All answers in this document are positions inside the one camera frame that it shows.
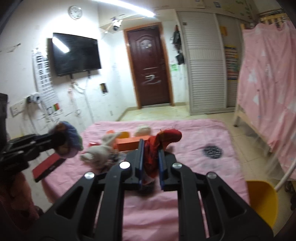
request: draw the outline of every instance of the pink bed sheet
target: pink bed sheet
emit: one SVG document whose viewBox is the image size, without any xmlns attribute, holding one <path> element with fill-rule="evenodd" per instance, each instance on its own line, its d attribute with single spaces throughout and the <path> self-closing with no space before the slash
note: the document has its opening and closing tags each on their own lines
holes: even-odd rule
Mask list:
<svg viewBox="0 0 296 241">
<path fill-rule="evenodd" d="M 296 157 L 296 29 L 290 21 L 282 29 L 260 23 L 243 37 L 237 102 L 271 149 L 281 147 L 278 159 L 287 171 Z"/>
<path fill-rule="evenodd" d="M 249 197 L 241 166 L 224 124 L 217 120 L 98 122 L 82 133 L 83 146 L 90 141 L 100 141 L 108 130 L 134 133 L 139 125 L 148 125 L 152 133 L 175 128 L 182 132 L 182 139 L 173 143 L 176 159 L 194 172 L 216 172 L 247 203 Z M 202 150 L 216 145 L 223 150 L 219 159 L 204 156 Z M 52 201 L 62 196 L 83 174 L 91 168 L 79 160 L 79 155 L 68 159 L 43 180 L 44 189 Z M 125 193 L 123 240 L 177 241 L 178 240 L 177 192 L 163 192 L 156 181 L 152 196 L 142 197 L 135 192 Z"/>
</svg>

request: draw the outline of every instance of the brown door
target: brown door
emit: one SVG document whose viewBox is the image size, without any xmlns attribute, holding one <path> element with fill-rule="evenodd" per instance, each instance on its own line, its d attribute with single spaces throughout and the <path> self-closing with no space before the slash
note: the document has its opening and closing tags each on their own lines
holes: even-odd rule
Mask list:
<svg viewBox="0 0 296 241">
<path fill-rule="evenodd" d="M 141 106 L 170 103 L 158 26 L 131 30 L 128 41 Z"/>
</svg>

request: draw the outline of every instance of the yellow plastic chair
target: yellow plastic chair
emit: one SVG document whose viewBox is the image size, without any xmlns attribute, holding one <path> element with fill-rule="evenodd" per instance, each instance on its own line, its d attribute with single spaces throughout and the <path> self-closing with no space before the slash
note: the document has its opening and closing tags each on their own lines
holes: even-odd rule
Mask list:
<svg viewBox="0 0 296 241">
<path fill-rule="evenodd" d="M 247 185 L 251 208 L 272 228 L 278 215 L 276 190 L 266 181 L 249 180 Z"/>
</svg>

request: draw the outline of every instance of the security camera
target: security camera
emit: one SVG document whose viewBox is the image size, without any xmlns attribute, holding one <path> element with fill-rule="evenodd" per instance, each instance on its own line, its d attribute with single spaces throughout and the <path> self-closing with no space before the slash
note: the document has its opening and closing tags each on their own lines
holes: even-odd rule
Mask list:
<svg viewBox="0 0 296 241">
<path fill-rule="evenodd" d="M 122 22 L 122 19 L 119 21 L 117 19 L 113 20 L 113 30 L 114 31 L 117 31 L 120 28 L 121 22 Z"/>
</svg>

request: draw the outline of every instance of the power outlet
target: power outlet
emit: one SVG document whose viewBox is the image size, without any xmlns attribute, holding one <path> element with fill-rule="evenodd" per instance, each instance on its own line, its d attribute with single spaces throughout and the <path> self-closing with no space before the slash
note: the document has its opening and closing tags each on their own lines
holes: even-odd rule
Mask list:
<svg viewBox="0 0 296 241">
<path fill-rule="evenodd" d="M 21 101 L 15 103 L 10 107 L 10 111 L 13 117 L 15 117 L 17 114 L 23 112 L 26 107 L 26 98 L 22 99 Z"/>
</svg>

